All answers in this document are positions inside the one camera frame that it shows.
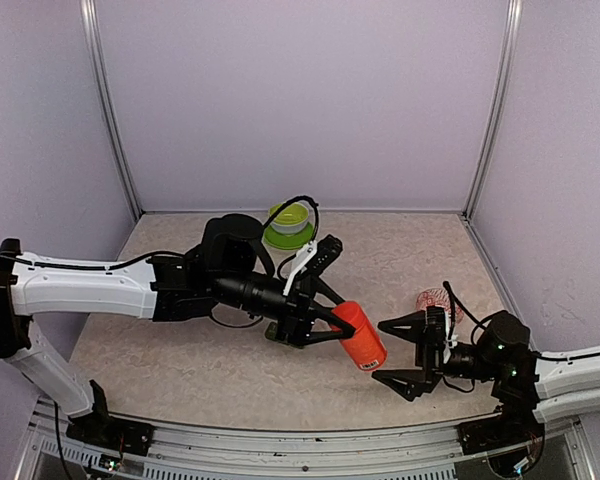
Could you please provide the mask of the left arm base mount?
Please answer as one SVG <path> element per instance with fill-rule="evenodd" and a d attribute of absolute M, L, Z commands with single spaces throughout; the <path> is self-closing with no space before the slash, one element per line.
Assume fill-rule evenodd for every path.
<path fill-rule="evenodd" d="M 70 418 L 68 438 L 122 454 L 147 456 L 155 427 L 149 423 L 91 413 Z"/>

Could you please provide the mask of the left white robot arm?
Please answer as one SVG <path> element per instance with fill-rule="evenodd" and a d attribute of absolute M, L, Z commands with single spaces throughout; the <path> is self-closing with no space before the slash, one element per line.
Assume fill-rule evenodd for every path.
<path fill-rule="evenodd" d="M 120 434 L 106 397 L 46 341 L 33 323 L 40 313 L 105 313 L 177 322 L 208 317 L 218 305 L 275 321 L 276 337 L 293 346 L 351 338 L 354 326 L 316 301 L 338 295 L 322 272 L 342 250 L 333 236 L 311 238 L 286 279 L 275 275 L 263 243 L 266 224 L 232 213 L 209 220 L 201 242 L 185 253 L 149 252 L 121 263 L 69 262 L 0 246 L 0 359 L 50 396 L 70 421 L 101 445 Z"/>

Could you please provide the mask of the red pill bottle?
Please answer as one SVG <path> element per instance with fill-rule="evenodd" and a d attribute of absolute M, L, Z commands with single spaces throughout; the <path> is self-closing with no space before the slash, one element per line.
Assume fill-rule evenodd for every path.
<path fill-rule="evenodd" d="M 365 372 L 380 368 L 387 359 L 387 350 L 362 307 L 346 301 L 333 308 L 332 313 L 355 329 L 352 337 L 340 343 L 356 367 Z"/>

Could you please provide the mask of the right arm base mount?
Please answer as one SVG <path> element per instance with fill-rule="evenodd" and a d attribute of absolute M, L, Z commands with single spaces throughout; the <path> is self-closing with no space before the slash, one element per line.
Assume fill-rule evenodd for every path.
<path fill-rule="evenodd" d="M 501 415 L 463 422 L 457 431 L 463 454 L 472 455 L 540 438 L 545 434 L 545 427 L 535 420 Z"/>

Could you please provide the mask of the green weekly pill organizer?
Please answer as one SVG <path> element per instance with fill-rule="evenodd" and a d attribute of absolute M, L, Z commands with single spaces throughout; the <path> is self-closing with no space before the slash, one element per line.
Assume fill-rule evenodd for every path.
<path fill-rule="evenodd" d="M 285 330 L 279 329 L 279 324 L 271 322 L 265 330 L 265 338 L 267 340 L 277 342 L 284 345 L 290 345 L 288 333 Z"/>

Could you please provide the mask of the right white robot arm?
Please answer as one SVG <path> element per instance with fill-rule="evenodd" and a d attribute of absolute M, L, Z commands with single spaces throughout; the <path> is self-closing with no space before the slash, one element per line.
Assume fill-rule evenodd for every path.
<path fill-rule="evenodd" d="M 600 346 L 561 353 L 530 347 L 530 329 L 506 310 L 475 319 L 471 339 L 458 341 L 456 313 L 466 308 L 450 283 L 443 288 L 450 307 L 429 306 L 379 323 L 379 329 L 415 347 L 412 369 L 376 370 L 373 378 L 412 402 L 440 383 L 455 379 L 491 383 L 502 412 L 491 433 L 503 444 L 515 442 L 534 421 L 600 411 Z"/>

